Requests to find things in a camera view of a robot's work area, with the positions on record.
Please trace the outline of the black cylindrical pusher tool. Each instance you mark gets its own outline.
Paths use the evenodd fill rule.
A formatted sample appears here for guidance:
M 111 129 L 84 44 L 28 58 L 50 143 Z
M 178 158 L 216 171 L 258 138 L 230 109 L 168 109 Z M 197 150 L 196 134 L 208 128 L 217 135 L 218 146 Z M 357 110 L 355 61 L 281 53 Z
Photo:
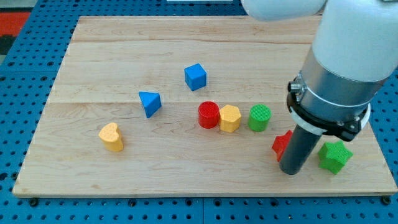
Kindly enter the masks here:
M 279 161 L 281 171 L 288 175 L 297 174 L 320 138 L 321 135 L 313 134 L 296 125 L 292 137 Z

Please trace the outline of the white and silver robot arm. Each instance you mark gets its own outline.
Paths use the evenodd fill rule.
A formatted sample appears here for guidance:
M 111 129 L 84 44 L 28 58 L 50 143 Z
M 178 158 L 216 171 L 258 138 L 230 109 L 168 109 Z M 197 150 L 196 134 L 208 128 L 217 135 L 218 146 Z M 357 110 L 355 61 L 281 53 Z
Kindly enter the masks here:
M 351 141 L 368 122 L 374 95 L 397 68 L 397 2 L 382 0 L 243 0 L 259 21 L 321 15 L 298 75 L 288 84 L 295 121 L 279 162 L 300 171 L 323 135 Z

